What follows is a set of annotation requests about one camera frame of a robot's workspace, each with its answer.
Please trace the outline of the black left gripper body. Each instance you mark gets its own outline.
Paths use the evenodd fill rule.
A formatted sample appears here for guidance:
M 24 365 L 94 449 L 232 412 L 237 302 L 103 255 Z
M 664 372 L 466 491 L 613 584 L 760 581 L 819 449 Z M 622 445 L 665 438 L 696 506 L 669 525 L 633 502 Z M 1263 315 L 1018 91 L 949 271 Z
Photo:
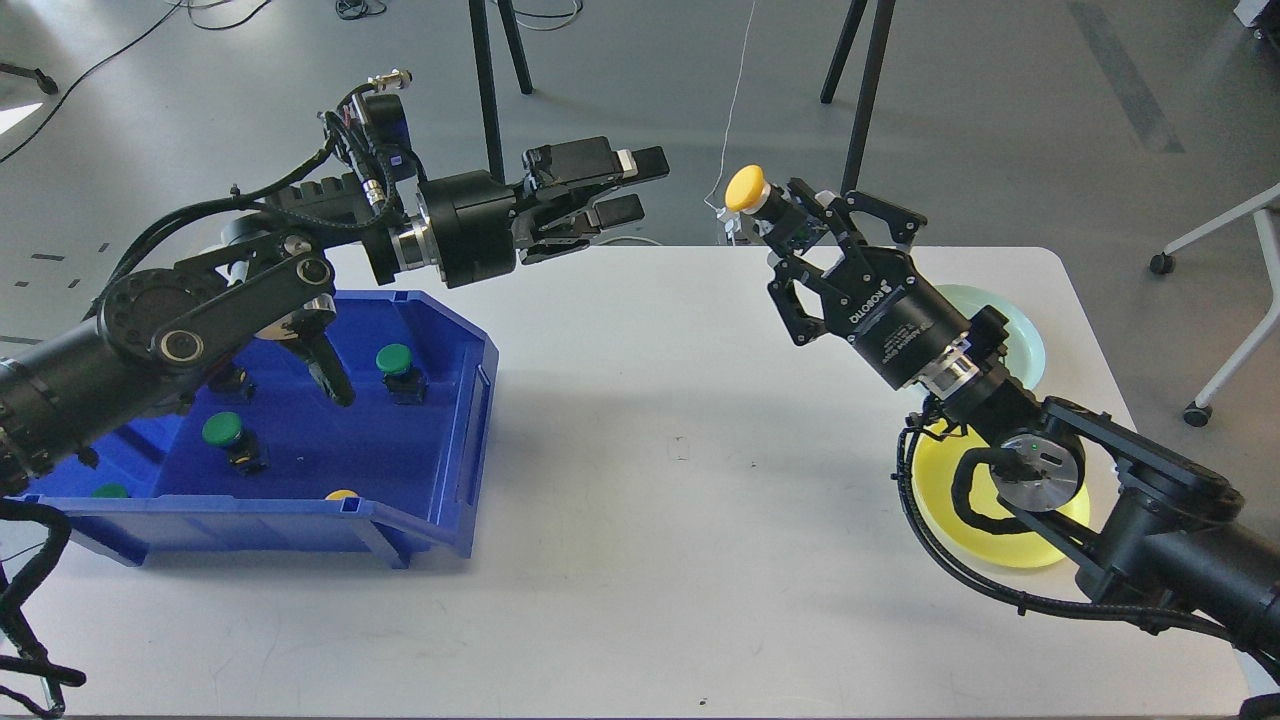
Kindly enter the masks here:
M 534 211 L 525 184 L 503 184 L 486 170 L 426 179 L 415 195 L 419 214 L 392 232 L 392 272 L 434 266 L 453 290 L 511 273 L 520 223 Z

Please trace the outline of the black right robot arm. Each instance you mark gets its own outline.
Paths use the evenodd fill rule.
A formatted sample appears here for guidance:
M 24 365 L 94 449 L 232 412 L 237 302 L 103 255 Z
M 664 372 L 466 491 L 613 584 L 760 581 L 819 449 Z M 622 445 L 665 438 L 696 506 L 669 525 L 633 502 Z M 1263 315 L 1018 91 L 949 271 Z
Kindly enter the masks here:
M 1005 365 L 1007 318 L 957 310 L 916 268 L 924 218 L 849 191 L 782 184 L 759 167 L 724 191 L 771 250 L 769 296 L 794 343 L 833 336 L 888 386 L 924 391 L 893 482 L 916 541 L 948 575 L 1019 612 L 1179 629 L 1226 641 L 1277 676 L 1277 547 L 1239 523 L 1226 478 Z M 1033 534 L 1076 566 L 1083 601 L 1020 591 L 957 559 L 927 525 L 913 470 L 923 437 L 974 437 L 942 487 L 987 536 Z

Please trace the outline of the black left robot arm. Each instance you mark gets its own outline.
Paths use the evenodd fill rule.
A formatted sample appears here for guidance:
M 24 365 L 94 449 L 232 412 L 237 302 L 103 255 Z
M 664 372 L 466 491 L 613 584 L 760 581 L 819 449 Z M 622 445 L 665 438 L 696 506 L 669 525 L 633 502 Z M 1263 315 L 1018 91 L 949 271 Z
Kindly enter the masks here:
M 3 634 L 15 648 L 3 670 L 37 676 L 47 705 L 3 696 L 36 717 L 63 717 L 64 689 L 84 674 L 52 662 L 23 612 L 73 532 L 65 511 L 24 501 L 35 480 L 68 457 L 97 468 L 96 441 L 140 416 L 189 410 L 201 387 L 239 392 L 248 377 L 236 356 L 256 338 L 300 359 L 335 405 L 353 404 L 326 336 L 337 314 L 330 249 L 358 245 L 379 284 L 434 266 L 462 287 L 641 220 L 630 188 L 669 174 L 662 147 L 614 149 L 596 136 L 527 150 L 512 184 L 488 170 L 429 179 L 399 97 L 411 79 L 393 70 L 352 88 L 320 114 L 324 145 L 274 183 L 157 219 L 78 325 L 3 360 L 3 520 L 45 530 L 3 575 Z

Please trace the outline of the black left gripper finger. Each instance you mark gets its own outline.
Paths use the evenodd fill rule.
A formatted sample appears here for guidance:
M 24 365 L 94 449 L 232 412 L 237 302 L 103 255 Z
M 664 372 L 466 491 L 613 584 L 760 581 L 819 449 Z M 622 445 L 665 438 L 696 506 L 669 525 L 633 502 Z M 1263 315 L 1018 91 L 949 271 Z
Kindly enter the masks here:
M 581 202 L 564 197 L 559 205 L 538 208 L 520 223 L 520 264 L 527 266 L 582 251 L 603 231 L 640 222 L 644 217 L 636 193 Z
M 669 163 L 660 146 L 613 149 L 605 136 L 548 143 L 524 154 L 520 211 L 572 217 L 608 193 L 668 174 Z

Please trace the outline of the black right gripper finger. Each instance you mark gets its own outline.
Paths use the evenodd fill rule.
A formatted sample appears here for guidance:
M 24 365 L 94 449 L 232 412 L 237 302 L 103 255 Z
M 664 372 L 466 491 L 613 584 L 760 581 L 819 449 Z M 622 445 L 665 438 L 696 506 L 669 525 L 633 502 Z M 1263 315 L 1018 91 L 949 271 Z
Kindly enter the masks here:
M 861 260 L 859 245 L 850 242 L 837 247 L 841 250 L 841 259 L 829 269 L 823 270 L 805 259 L 805 255 L 814 249 L 823 238 L 831 237 L 829 231 L 835 228 L 835 211 L 826 209 L 826 191 L 814 190 L 805 181 L 792 178 L 783 184 L 777 184 L 787 190 L 795 202 L 803 209 L 804 224 L 794 236 L 794 252 L 782 254 L 771 250 L 773 278 L 767 287 L 767 292 L 773 301 L 797 301 L 796 286 L 810 290 L 824 301 L 854 301 L 861 297 L 861 277 L 858 261 Z
M 829 234 L 841 246 L 850 242 L 850 234 L 854 234 L 852 243 L 868 245 L 856 228 L 855 215 L 867 215 L 882 222 L 888 231 L 890 242 L 901 251 L 910 251 L 916 233 L 928 224 L 925 215 L 919 211 L 856 190 L 844 193 L 826 191 L 826 209 L 835 211 L 835 228 Z

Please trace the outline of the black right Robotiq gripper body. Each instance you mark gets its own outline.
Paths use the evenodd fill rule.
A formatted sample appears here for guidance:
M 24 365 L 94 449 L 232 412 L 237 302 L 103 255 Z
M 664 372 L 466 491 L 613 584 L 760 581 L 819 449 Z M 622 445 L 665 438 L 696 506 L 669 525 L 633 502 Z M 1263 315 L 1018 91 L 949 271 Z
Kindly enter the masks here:
M 992 393 L 1010 383 L 998 356 L 1006 320 L 995 310 L 964 316 L 901 250 L 844 249 L 823 270 L 777 243 L 767 286 L 796 346 L 831 334 L 850 345 L 890 387 L 932 393 Z

